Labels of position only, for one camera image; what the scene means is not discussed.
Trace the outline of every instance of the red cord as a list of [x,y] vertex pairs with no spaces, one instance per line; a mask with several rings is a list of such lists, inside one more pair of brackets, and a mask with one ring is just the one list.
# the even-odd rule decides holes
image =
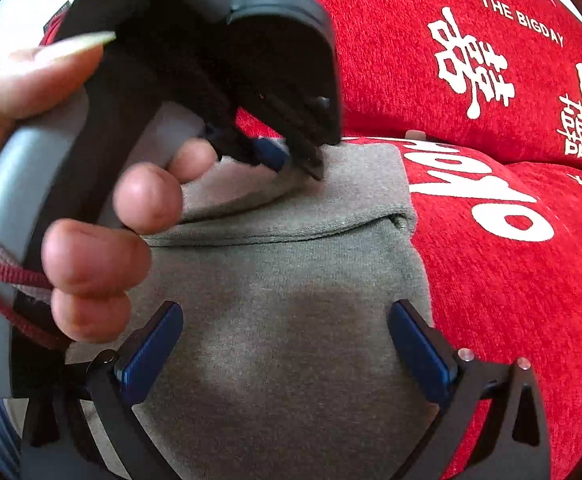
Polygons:
[[[13,285],[36,286],[38,288],[52,289],[47,277],[40,272],[22,269],[15,266],[0,264],[0,281]],[[0,314],[15,326],[23,335],[34,343],[49,350],[66,350],[71,340],[63,336],[55,336],[43,330],[29,319],[18,314],[14,309],[4,304],[0,298]]]

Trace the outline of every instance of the red cushion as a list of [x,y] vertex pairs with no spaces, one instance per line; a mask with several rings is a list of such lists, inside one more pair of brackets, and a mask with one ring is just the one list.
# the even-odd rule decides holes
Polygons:
[[[582,168],[582,157],[565,155],[567,138],[557,132],[564,130],[565,105],[559,97],[568,94],[573,101],[582,101],[575,68],[582,62],[582,23],[560,1],[320,1],[337,30],[349,130],[386,137],[423,130],[429,137],[469,146],[499,162],[534,160]],[[487,102],[478,88],[474,112],[479,110],[480,116],[474,119],[467,115],[470,81],[459,76],[454,90],[438,75],[436,54],[445,50],[439,41],[445,34],[436,41],[432,28],[446,27],[451,16],[463,38],[471,34],[484,42],[485,49],[490,44],[503,56],[494,60],[500,64],[499,72],[496,66],[482,67],[513,85],[504,94],[515,92],[514,97]],[[460,48],[455,51],[461,56]],[[452,70],[450,61],[446,65]],[[471,61],[473,70],[479,66]],[[567,148],[578,150],[578,142]]]
[[[582,455],[582,186],[564,174],[582,173],[509,169],[468,148],[392,142],[418,213],[413,243],[437,327],[482,358],[532,361],[549,422],[552,478],[563,479]],[[456,468],[468,452],[461,450]]]

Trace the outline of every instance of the screw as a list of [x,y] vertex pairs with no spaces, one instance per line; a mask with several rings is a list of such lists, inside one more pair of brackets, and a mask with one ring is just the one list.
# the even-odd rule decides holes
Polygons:
[[475,359],[475,354],[473,353],[473,350],[471,350],[470,348],[460,348],[457,351],[457,355],[462,361],[466,363],[470,363]]
[[516,363],[522,370],[529,370],[531,367],[531,362],[526,357],[518,357]]

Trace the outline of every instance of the human hand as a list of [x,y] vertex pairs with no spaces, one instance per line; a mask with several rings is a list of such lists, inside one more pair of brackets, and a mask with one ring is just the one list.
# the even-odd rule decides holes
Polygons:
[[[0,150],[17,121],[36,116],[69,97],[96,70],[103,44],[113,34],[98,33],[21,50],[0,65]],[[109,342],[129,321],[126,291],[142,282],[151,266],[149,247],[138,234],[154,234],[181,216],[180,183],[202,176],[216,160],[201,139],[185,142],[169,168],[140,163],[119,179],[114,209],[132,229],[113,230],[61,219],[49,227],[42,263],[55,287],[51,311],[62,332],[76,341]]]

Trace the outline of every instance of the long fingernail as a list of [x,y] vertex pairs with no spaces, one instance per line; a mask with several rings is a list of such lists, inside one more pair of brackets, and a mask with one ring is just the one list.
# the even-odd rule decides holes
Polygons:
[[34,60],[42,63],[55,61],[56,59],[90,50],[98,45],[111,43],[115,39],[116,33],[111,31],[80,34],[80,36],[74,36],[41,48],[35,54]]

